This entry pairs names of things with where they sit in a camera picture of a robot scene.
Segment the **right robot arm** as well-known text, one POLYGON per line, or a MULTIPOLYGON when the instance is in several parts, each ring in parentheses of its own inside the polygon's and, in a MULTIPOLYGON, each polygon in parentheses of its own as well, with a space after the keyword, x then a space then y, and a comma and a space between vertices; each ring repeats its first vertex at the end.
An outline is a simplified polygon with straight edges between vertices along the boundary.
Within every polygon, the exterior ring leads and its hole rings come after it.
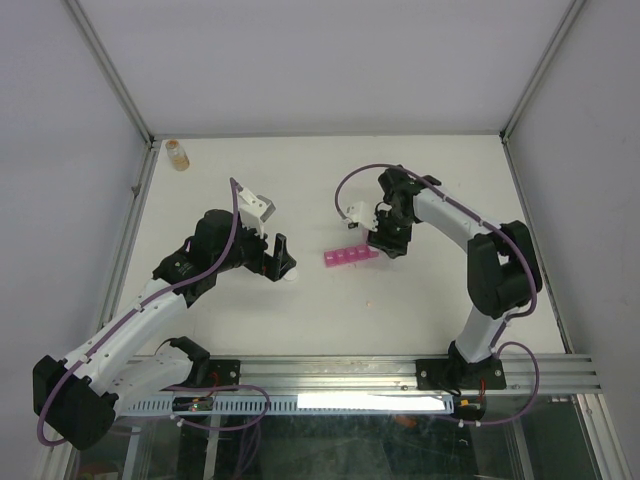
POLYGON ((404 256, 413 227, 424 223, 466 255, 472 309, 445 357, 416 361, 418 389, 455 396, 465 390, 505 389, 496 344, 511 319, 535 308, 542 288, 528 227, 521 221, 495 225, 447 196, 435 178, 413 177, 400 166, 385 169, 378 183, 385 208, 374 212, 369 246, 391 259, 404 256))

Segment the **pink weekly pill organizer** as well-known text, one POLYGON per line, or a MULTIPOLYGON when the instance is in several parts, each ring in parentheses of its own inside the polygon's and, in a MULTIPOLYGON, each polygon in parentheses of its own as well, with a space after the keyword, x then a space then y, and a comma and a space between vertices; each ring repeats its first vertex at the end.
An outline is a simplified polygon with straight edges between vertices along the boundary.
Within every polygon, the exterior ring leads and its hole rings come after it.
POLYGON ((375 259, 380 252, 365 243, 327 250, 323 253, 323 261, 326 268, 334 268, 341 265, 354 264, 375 259))

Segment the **white bottle cap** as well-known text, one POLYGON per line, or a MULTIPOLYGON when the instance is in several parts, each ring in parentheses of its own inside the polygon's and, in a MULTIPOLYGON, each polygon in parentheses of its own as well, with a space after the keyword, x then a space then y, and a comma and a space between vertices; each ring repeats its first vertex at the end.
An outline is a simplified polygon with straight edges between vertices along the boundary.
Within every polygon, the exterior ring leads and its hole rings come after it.
POLYGON ((289 270, 282 279, 286 282, 293 282, 298 278, 298 272, 295 268, 289 270))

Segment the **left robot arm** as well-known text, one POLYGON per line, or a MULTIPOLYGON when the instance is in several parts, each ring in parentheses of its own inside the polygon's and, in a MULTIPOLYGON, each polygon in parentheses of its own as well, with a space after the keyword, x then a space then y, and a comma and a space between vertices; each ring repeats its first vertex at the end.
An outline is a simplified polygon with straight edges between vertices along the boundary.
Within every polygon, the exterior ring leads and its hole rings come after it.
POLYGON ((63 359, 49 355, 33 368, 36 434, 45 446, 51 427, 78 450, 95 445, 131 406, 175 387, 198 389, 209 377, 209 352, 186 336, 171 340, 173 353, 131 358, 166 325, 215 287, 220 274, 245 268, 272 282, 296 266, 287 238, 269 241, 246 226, 238 212, 209 210, 193 235, 165 257, 138 297, 91 339, 63 359))

